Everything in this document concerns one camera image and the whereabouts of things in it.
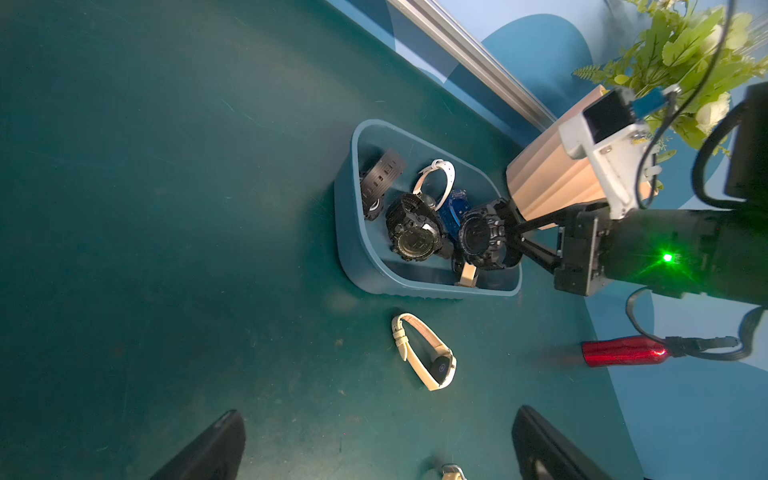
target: red cylinder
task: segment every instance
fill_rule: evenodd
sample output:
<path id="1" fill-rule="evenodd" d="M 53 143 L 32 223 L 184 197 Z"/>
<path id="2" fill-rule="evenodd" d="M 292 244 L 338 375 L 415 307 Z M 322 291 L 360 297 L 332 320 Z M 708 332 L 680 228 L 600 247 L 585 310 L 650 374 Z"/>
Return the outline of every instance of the red cylinder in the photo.
<path id="1" fill-rule="evenodd" d="M 644 336 L 627 336 L 603 342 L 583 342 L 581 353 L 591 367 L 656 365 L 670 357 L 667 348 Z"/>

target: cream watch strap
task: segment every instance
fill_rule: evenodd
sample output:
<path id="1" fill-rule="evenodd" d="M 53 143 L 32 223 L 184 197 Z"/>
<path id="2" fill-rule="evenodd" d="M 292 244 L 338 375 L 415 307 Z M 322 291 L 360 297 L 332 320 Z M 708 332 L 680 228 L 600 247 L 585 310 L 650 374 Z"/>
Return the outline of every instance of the cream watch strap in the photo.
<path id="1" fill-rule="evenodd" d="M 442 466 L 442 480 L 467 480 L 462 468 L 455 463 L 446 463 Z"/>
<path id="2" fill-rule="evenodd" d="M 448 348 L 435 332 L 433 332 L 432 329 L 417 316 L 412 315 L 411 313 L 403 313 L 392 319 L 392 336 L 395 337 L 395 345 L 397 345 L 397 350 L 400 352 L 400 357 L 411 364 L 413 371 L 416 372 L 416 375 L 418 375 L 422 382 L 424 382 L 424 385 L 426 385 L 430 392 L 440 389 L 440 384 L 432 378 L 432 375 L 424 367 L 422 361 L 419 360 L 418 356 L 413 352 L 408 337 L 406 336 L 406 331 L 402 328 L 403 320 L 410 323 L 413 328 L 422 334 L 422 336 L 429 342 L 429 345 L 435 349 L 438 356 L 452 355 L 451 349 Z"/>
<path id="3" fill-rule="evenodd" d="M 427 176 L 437 170 L 443 170 L 445 172 L 445 193 L 442 195 L 442 199 L 435 205 L 435 210 L 440 210 L 440 207 L 445 203 L 445 199 L 451 193 L 453 188 L 453 181 L 456 179 L 456 170 L 453 168 L 453 164 L 448 161 L 444 161 L 441 158 L 433 161 L 427 168 L 422 169 L 419 172 L 421 177 L 416 181 L 416 185 L 413 187 L 413 194 L 418 195 L 422 192 L 422 185 Z"/>

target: smartwatch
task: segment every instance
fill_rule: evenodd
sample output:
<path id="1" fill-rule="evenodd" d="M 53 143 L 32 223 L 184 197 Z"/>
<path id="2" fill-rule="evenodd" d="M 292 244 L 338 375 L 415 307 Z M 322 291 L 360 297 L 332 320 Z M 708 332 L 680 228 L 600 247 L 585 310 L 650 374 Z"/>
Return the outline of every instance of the smartwatch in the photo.
<path id="1" fill-rule="evenodd" d="M 435 355 L 432 356 L 432 363 L 429 368 L 424 367 L 422 361 L 413 352 L 406 331 L 402 328 L 403 320 L 410 323 L 435 349 Z M 395 337 L 395 345 L 397 345 L 402 360 L 404 362 L 407 360 L 411 364 L 413 371 L 416 372 L 416 375 L 424 382 L 430 392 L 444 389 L 451 384 L 456 372 L 456 357 L 426 323 L 411 313 L 403 313 L 392 319 L 392 336 Z"/>

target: plastic container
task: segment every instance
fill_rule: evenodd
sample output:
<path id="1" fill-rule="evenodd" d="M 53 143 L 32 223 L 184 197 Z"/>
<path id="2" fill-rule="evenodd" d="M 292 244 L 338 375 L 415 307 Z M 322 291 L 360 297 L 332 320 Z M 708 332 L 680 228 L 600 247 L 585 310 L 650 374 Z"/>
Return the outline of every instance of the plastic container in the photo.
<path id="1" fill-rule="evenodd" d="M 455 188 L 467 192 L 471 205 L 486 204 L 501 196 L 485 174 L 446 151 L 381 120 L 366 120 L 355 129 L 352 148 L 334 183 L 336 239 L 344 272 L 358 287 L 369 293 L 461 299 L 470 296 L 514 296 L 521 285 L 518 265 L 506 270 L 481 271 L 478 288 L 456 286 L 450 260 L 432 255 L 423 262 L 406 262 L 389 248 L 385 213 L 373 222 L 362 216 L 359 172 L 370 169 L 390 148 L 407 162 L 403 174 L 389 189 L 387 208 L 394 198 L 410 192 L 419 171 L 436 158 L 450 161 L 456 171 Z M 445 175 L 427 177 L 422 190 L 440 198 Z"/>

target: white watch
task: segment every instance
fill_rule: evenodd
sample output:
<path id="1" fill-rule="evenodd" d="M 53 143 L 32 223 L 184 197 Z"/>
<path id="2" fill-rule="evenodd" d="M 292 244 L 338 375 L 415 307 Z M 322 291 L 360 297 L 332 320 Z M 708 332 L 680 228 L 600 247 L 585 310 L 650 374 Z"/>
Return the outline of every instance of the white watch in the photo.
<path id="1" fill-rule="evenodd" d="M 442 480 L 467 480 L 462 468 L 455 463 L 446 463 L 442 466 Z"/>
<path id="2" fill-rule="evenodd" d="M 451 189 L 453 188 L 453 180 L 456 179 L 456 170 L 454 170 L 453 164 L 438 158 L 437 160 L 433 161 L 432 164 L 427 168 L 424 168 L 419 172 L 421 177 L 416 182 L 416 186 L 413 187 L 413 194 L 420 195 L 422 192 L 422 185 L 424 184 L 424 180 L 430 173 L 437 170 L 443 170 L 445 172 L 445 193 L 442 195 L 440 202 L 435 205 L 434 210 L 440 210 L 440 207 L 442 207 L 442 205 L 445 203 L 445 199 L 448 198 L 448 195 L 451 193 Z"/>
<path id="3" fill-rule="evenodd" d="M 435 349 L 436 355 L 432 356 L 432 364 L 429 369 L 424 367 L 421 360 L 413 352 L 406 331 L 402 328 L 403 320 L 410 323 Z M 392 336 L 395 337 L 395 345 L 397 345 L 402 360 L 407 360 L 411 364 L 416 375 L 424 382 L 430 392 L 444 389 L 451 384 L 456 371 L 456 357 L 426 323 L 411 313 L 403 313 L 392 319 Z"/>

